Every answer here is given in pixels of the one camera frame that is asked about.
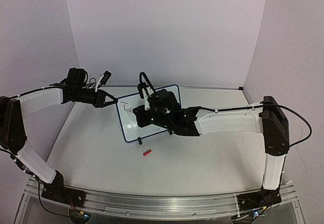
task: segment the black mount bracket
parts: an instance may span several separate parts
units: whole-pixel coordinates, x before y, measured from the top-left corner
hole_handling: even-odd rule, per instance
[[[239,208],[242,211],[253,210],[264,206],[275,205],[281,202],[279,188],[276,190],[265,190],[241,194],[237,197]]]
[[[72,203],[75,207],[82,207],[85,203],[86,193],[81,190],[65,187],[63,175],[56,171],[53,182],[51,184],[44,184],[42,197],[55,202],[67,205]]]

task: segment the white table surface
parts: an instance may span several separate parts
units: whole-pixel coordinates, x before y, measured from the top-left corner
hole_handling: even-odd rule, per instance
[[[135,87],[104,87],[116,97]],[[239,90],[180,88],[183,107],[246,105]],[[144,157],[143,153],[152,152]],[[200,137],[167,132],[127,144],[116,106],[96,109],[76,103],[48,159],[67,185],[139,195],[205,195],[260,188],[264,141],[252,132]]]

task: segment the white backdrop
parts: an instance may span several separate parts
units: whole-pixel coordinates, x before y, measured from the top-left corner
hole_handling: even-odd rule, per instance
[[[265,0],[67,0],[80,66],[110,84],[243,86]]]
[[[260,35],[247,80],[252,102],[272,95],[304,116],[313,136],[292,147],[285,169],[307,223],[323,223],[324,205],[324,0],[266,0]],[[307,126],[287,113],[291,143]]]
[[[60,82],[79,67],[66,0],[0,0],[0,95]],[[73,103],[25,121],[28,141],[46,157]],[[28,175],[0,153],[0,223],[13,223]]]

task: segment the whiteboard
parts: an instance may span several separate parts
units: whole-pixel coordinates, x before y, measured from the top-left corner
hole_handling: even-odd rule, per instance
[[[156,88],[156,91],[161,89],[165,89],[169,92],[173,92],[175,95],[177,102],[181,105],[180,100],[180,91],[177,85],[164,86],[160,88]],[[121,129],[123,130],[123,136],[125,142],[133,143],[137,141],[138,138],[144,139],[146,137],[150,137],[165,131],[168,131],[165,128],[159,127],[154,124],[147,125],[146,127],[140,128],[136,122],[136,116],[133,113],[133,109],[143,105],[144,100],[141,99],[139,93],[126,95],[118,98],[117,113],[120,121]]]

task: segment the black cable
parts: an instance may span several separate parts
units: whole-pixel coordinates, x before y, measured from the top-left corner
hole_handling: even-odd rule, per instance
[[[0,151],[2,151],[2,152],[5,152],[5,153],[8,153],[8,154],[12,155],[12,153],[11,153],[11,152],[9,152],[9,151],[7,151],[7,150],[5,150],[5,149],[1,149],[1,148],[0,148]]]
[[[69,215],[64,215],[64,214],[55,213],[55,212],[52,212],[52,211],[50,211],[50,210],[47,210],[47,209],[44,207],[44,205],[43,205],[43,203],[42,203],[42,200],[41,200],[41,182],[40,182],[40,181],[38,181],[38,200],[39,200],[39,203],[40,203],[40,205],[42,206],[42,208],[43,208],[45,211],[47,211],[48,213],[51,213],[51,214],[54,214],[54,215],[60,215],[60,216],[64,216],[64,217],[68,217],[68,218],[70,218]]]
[[[85,71],[85,73],[86,73],[87,79],[85,79],[84,85],[87,84],[87,81],[88,81],[88,78],[89,78],[88,73],[86,71]]]
[[[94,89],[96,87],[96,84],[97,84],[97,80],[94,77],[91,77],[89,83],[86,84],[85,86],[89,88],[92,86],[91,89]]]
[[[43,205],[43,203],[42,203],[42,200],[41,200],[41,182],[43,183],[43,185],[44,185],[44,182],[43,182],[42,180],[40,180],[38,177],[35,177],[35,179],[36,179],[37,182],[38,182],[38,200],[39,200],[40,205],[42,206],[42,208],[43,208],[45,211],[47,211],[47,212],[50,213],[50,214],[60,215],[60,216],[63,216],[63,217],[85,219],[85,217],[84,217],[83,215],[80,216],[80,217],[71,217],[71,216],[69,216],[69,215],[64,215],[64,214],[60,214],[60,213],[55,213],[55,212],[52,212],[52,211],[50,211],[50,210],[47,210],[47,209],[44,207],[44,205]]]
[[[265,212],[265,210],[267,210],[267,209],[268,209],[268,207],[266,207],[263,211],[261,211],[260,214],[250,222],[250,224],[252,224],[256,219],[258,219]]]
[[[263,209],[263,207],[260,207],[260,208],[254,209],[254,210],[252,210],[252,211],[250,211],[250,212],[247,212],[247,213],[242,213],[242,215],[246,215],[246,217],[248,217],[248,216],[251,215],[252,213],[254,213],[254,212],[256,212],[256,211],[259,211],[259,210],[261,210],[261,209]],[[236,217],[233,218],[233,219],[231,219],[231,221],[234,222],[234,221],[238,220],[239,218],[240,218],[240,217],[238,217],[238,215],[236,215]]]
[[[145,81],[150,86],[150,88],[152,88],[153,92],[156,93],[155,88],[153,87],[150,79],[148,79],[147,75],[143,71],[140,73],[140,83],[143,83],[142,77],[144,77]]]
[[[19,95],[9,97],[9,99],[15,99],[15,98],[27,95],[27,94],[31,94],[31,93],[46,90],[46,89],[52,89],[52,88],[61,88],[61,87],[59,87],[59,86],[47,86],[47,87],[44,87],[44,88],[38,88],[38,89],[34,89],[34,90],[31,90],[31,91],[28,91],[28,92],[25,92],[25,93],[22,93],[22,94],[19,94]]]
[[[308,126],[309,128],[309,134],[308,136],[306,136],[305,138],[295,142],[295,143],[292,143],[289,147],[292,147],[292,146],[295,146],[299,143],[302,143],[304,142],[305,140],[309,139],[313,133],[313,129],[312,129],[312,126],[310,125],[310,123],[303,117],[301,116],[299,113],[297,113],[296,111],[284,106],[284,105],[279,105],[279,104],[262,104],[262,105],[256,105],[256,106],[247,106],[247,107],[238,107],[238,108],[228,108],[228,109],[209,109],[209,108],[204,108],[204,107],[201,107],[201,109],[204,109],[204,110],[208,110],[208,111],[213,111],[213,112],[226,112],[226,111],[234,111],[234,110],[243,110],[243,109],[257,109],[257,108],[271,108],[271,107],[276,107],[276,108],[282,108],[282,109],[285,109],[293,114],[295,114],[298,118],[300,118],[302,121],[305,122],[305,124]]]

